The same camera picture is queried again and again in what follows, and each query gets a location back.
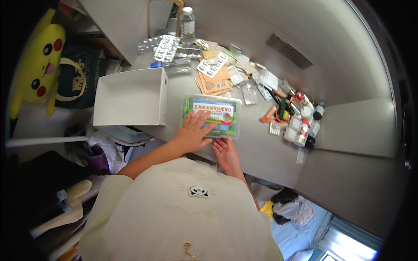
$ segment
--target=pikachu plush toy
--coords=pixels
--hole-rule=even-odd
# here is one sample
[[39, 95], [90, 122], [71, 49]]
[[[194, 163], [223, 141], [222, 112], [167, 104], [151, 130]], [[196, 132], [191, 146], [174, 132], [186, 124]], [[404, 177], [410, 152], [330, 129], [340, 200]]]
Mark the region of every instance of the pikachu plush toy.
[[51, 24], [54, 14], [55, 10], [49, 9], [41, 18], [20, 58], [9, 108], [12, 120], [18, 117], [22, 101], [40, 102], [48, 97], [47, 113], [55, 111], [65, 30]]

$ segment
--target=human hand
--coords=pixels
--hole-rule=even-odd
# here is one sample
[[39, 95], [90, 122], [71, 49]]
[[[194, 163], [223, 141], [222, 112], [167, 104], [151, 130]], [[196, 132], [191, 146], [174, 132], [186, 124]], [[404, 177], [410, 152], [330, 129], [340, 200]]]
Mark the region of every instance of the human hand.
[[242, 175], [240, 160], [238, 159], [237, 149], [232, 143], [231, 137], [218, 139], [213, 143], [213, 151], [218, 159], [218, 163], [228, 176]]
[[182, 153], [195, 152], [212, 143], [212, 139], [203, 139], [217, 123], [211, 123], [202, 128], [203, 123], [210, 116], [210, 111], [199, 111], [195, 115], [190, 111], [185, 118], [183, 125], [178, 130], [173, 141], [180, 148]]

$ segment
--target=fingers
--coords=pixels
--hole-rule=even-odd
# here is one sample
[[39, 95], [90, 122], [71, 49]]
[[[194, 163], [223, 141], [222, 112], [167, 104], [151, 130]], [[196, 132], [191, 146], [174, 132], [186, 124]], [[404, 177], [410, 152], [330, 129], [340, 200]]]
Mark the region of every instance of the fingers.
[[195, 124], [200, 116], [202, 116], [205, 113], [205, 111], [198, 111], [189, 121], [190, 124]]
[[219, 145], [221, 145], [222, 146], [222, 148], [224, 148], [224, 149], [227, 149], [228, 148], [228, 145], [223, 141], [223, 140], [221, 140], [221, 139], [219, 139], [219, 138], [216, 138], [216, 142], [219, 144]]
[[202, 142], [200, 143], [200, 147], [199, 149], [206, 147], [207, 145], [212, 143], [212, 139], [204, 139], [202, 140]]
[[212, 150], [215, 153], [216, 157], [221, 154], [221, 152], [215, 147], [215, 142], [213, 143]]
[[222, 140], [227, 144], [227, 146], [233, 146], [234, 145], [234, 143], [232, 143], [231, 135], [229, 135], [229, 137], [227, 137], [227, 138], [223, 138]]
[[203, 123], [207, 120], [207, 118], [209, 118], [210, 114], [211, 114], [211, 112], [207, 111], [202, 116], [200, 116], [200, 118], [197, 120], [197, 123], [199, 124], [199, 127], [201, 127], [203, 125]]
[[221, 147], [221, 145], [219, 145], [217, 142], [213, 143], [213, 146], [219, 151], [222, 152], [224, 150], [224, 148]]
[[190, 119], [193, 117], [193, 114], [194, 114], [194, 110], [189, 111], [189, 113], [187, 114], [187, 117], [183, 121], [183, 125], [186, 125], [190, 122]]
[[213, 122], [205, 127], [202, 128], [202, 132], [206, 135], [208, 134], [211, 130], [213, 130], [214, 127], [216, 127], [216, 125], [218, 125], [216, 122]]

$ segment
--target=white open box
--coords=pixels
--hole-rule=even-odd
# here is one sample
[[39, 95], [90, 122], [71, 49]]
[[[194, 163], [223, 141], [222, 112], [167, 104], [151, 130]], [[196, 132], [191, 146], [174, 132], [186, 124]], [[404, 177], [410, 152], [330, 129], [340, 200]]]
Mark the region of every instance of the white open box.
[[99, 78], [94, 126], [166, 125], [168, 78], [163, 68], [140, 69]]

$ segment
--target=yellow cloth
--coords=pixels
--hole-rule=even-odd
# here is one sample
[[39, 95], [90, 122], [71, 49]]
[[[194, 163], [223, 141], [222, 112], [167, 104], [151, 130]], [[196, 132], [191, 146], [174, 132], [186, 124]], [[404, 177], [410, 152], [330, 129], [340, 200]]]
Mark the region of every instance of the yellow cloth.
[[273, 218], [273, 209], [272, 209], [273, 206], [274, 206], [274, 203], [273, 202], [266, 201], [266, 202], [264, 202], [264, 205], [262, 207], [260, 207], [260, 211], [266, 213], [270, 217], [270, 220], [271, 221], [274, 220], [274, 218]]

